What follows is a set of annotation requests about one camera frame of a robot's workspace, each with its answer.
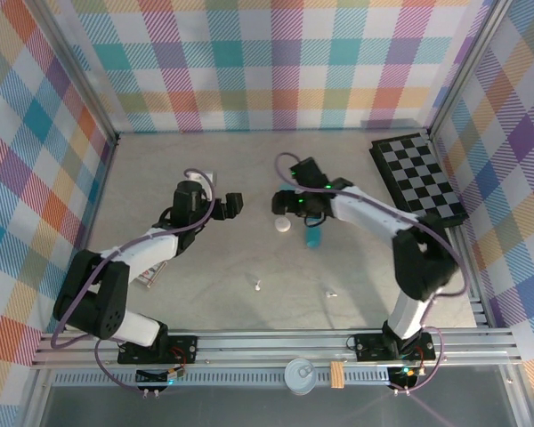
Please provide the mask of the black controller board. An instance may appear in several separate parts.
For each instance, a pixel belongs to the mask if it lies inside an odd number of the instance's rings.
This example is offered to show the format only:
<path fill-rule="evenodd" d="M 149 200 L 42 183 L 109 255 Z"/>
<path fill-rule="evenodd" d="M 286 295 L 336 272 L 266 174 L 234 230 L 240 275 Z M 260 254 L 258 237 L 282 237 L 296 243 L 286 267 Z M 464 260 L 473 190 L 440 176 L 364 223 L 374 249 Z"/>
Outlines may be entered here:
<path fill-rule="evenodd" d="M 425 374 L 423 364 L 415 367 L 388 367 L 388 387 L 393 390 L 395 395 L 404 393 L 409 396 L 413 388 L 419 382 L 419 378 Z"/>
<path fill-rule="evenodd" d="M 146 399 L 153 395 L 158 399 L 169 387 L 177 384 L 186 375 L 184 367 L 173 367 L 164 371 L 154 369 L 135 372 L 135 385 Z"/>

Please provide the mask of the small flat card packet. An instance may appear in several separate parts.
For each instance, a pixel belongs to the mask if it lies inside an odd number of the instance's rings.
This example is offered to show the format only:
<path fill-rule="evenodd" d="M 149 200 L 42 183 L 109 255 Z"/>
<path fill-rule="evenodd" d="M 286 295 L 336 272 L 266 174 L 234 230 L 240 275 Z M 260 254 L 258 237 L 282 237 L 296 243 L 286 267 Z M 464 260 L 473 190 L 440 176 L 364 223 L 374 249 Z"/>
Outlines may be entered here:
<path fill-rule="evenodd" d="M 135 280 L 150 289 L 155 284 L 158 276 L 166 267 L 166 265 L 167 262 L 160 262 L 158 264 L 155 264 L 154 266 L 145 270 Z"/>

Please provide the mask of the aluminium mounting rail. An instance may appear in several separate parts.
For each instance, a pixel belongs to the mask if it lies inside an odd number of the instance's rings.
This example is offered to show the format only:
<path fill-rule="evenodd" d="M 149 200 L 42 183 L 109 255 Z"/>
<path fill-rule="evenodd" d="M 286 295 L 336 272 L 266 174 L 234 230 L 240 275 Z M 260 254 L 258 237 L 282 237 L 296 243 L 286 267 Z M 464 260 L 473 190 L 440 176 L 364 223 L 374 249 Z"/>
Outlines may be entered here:
<path fill-rule="evenodd" d="M 283 367 L 293 359 L 309 359 L 315 366 L 339 360 L 357 362 L 348 350 L 354 330 L 199 331 L 194 367 Z M 520 350 L 508 329 L 443 328 L 432 333 L 436 350 L 444 343 L 444 366 L 519 364 Z M 47 334 L 39 343 L 32 367 L 95 367 L 95 340 L 88 338 L 67 349 L 55 350 Z"/>

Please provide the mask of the left black controller board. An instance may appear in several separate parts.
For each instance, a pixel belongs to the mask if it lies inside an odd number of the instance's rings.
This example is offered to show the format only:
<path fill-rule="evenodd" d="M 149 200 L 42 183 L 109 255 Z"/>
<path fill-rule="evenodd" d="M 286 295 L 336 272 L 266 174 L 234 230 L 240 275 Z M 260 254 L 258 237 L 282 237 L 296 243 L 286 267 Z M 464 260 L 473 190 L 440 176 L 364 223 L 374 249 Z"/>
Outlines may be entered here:
<path fill-rule="evenodd" d="M 186 375 L 184 367 L 173 367 L 164 371 L 154 369 L 135 372 L 135 385 L 146 399 L 153 395 L 158 399 L 169 387 L 177 384 Z"/>

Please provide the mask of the silver tin can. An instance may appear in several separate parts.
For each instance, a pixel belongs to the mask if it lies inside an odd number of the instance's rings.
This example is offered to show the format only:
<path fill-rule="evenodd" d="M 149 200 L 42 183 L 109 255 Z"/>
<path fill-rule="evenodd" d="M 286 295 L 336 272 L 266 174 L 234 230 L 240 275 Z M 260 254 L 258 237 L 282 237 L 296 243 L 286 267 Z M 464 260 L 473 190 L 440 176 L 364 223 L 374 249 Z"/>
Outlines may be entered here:
<path fill-rule="evenodd" d="M 306 395 L 314 389 L 317 382 L 315 367 L 307 359 L 293 359 L 285 368 L 284 381 L 295 395 Z"/>

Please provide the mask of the teal cylindrical tube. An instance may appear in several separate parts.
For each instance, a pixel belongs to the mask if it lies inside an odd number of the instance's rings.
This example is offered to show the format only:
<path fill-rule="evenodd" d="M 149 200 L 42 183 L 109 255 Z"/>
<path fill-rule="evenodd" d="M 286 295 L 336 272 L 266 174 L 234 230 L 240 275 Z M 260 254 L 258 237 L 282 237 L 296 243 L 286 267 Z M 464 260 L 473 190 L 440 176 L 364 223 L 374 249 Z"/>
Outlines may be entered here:
<path fill-rule="evenodd" d="M 321 226 L 316 222 L 308 222 L 305 226 L 304 239 L 308 248 L 313 249 L 319 247 L 321 242 Z"/>

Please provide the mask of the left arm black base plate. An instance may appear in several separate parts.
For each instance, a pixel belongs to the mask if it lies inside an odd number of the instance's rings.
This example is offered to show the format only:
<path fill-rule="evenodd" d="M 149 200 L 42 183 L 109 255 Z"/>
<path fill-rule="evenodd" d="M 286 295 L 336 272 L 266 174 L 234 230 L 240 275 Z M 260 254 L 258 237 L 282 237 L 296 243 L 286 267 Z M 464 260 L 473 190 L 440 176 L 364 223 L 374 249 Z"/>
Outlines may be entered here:
<path fill-rule="evenodd" d="M 132 342 L 119 346 L 120 365 L 193 364 L 197 355 L 196 335 L 160 336 L 150 347 Z"/>

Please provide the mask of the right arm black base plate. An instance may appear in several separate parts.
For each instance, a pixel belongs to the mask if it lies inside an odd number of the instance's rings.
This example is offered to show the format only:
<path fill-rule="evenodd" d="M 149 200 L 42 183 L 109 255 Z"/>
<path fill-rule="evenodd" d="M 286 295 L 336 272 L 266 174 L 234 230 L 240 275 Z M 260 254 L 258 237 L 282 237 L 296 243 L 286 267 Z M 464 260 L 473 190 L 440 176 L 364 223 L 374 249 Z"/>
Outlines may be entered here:
<path fill-rule="evenodd" d="M 434 361 L 436 359 L 433 338 L 426 332 L 417 333 L 405 340 L 385 333 L 355 334 L 353 348 L 359 362 Z"/>

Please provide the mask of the right black controller board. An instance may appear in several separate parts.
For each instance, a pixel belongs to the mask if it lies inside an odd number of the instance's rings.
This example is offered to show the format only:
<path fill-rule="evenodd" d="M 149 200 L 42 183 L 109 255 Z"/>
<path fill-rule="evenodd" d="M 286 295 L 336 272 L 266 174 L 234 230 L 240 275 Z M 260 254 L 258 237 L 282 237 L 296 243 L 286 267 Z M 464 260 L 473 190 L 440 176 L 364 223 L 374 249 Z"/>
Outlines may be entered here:
<path fill-rule="evenodd" d="M 423 364 L 415 367 L 388 367 L 388 387 L 393 390 L 395 395 L 404 393 L 409 396 L 413 388 L 419 382 L 419 378 L 425 374 Z"/>

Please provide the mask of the black grey chessboard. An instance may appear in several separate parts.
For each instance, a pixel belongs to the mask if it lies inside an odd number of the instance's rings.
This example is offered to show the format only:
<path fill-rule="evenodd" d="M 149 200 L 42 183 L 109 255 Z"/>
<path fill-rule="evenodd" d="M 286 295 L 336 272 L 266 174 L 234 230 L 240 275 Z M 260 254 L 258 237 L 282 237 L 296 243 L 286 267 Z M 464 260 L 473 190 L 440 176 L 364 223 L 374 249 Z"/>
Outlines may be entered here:
<path fill-rule="evenodd" d="M 462 225 L 467 213 L 420 133 L 372 141 L 369 149 L 394 205 L 423 216 L 436 214 L 445 228 Z"/>

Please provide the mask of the aluminium frame post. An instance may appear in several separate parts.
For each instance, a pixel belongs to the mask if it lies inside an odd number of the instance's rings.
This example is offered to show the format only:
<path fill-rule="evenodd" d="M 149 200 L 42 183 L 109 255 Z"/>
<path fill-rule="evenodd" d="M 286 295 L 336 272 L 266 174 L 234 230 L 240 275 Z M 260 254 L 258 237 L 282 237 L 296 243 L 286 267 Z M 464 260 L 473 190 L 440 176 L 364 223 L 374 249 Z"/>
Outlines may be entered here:
<path fill-rule="evenodd" d="M 424 121 L 428 136 L 437 137 L 449 120 L 466 84 L 477 69 L 514 0 L 471 0 L 448 50 L 447 74 Z"/>
<path fill-rule="evenodd" d="M 112 148 L 118 145 L 119 133 L 109 120 L 109 115 L 101 105 L 101 100 L 97 96 L 93 87 L 88 82 L 85 72 L 78 62 L 70 43 L 63 35 L 61 27 L 54 18 L 45 0 L 26 0 L 28 8 L 36 18 L 39 26 L 45 33 L 45 37 L 51 44 L 54 52 L 59 57 L 59 61 L 66 70 L 69 79 L 82 96 L 85 105 L 90 109 L 92 116 L 97 120 L 100 128 L 106 133 L 109 144 Z"/>

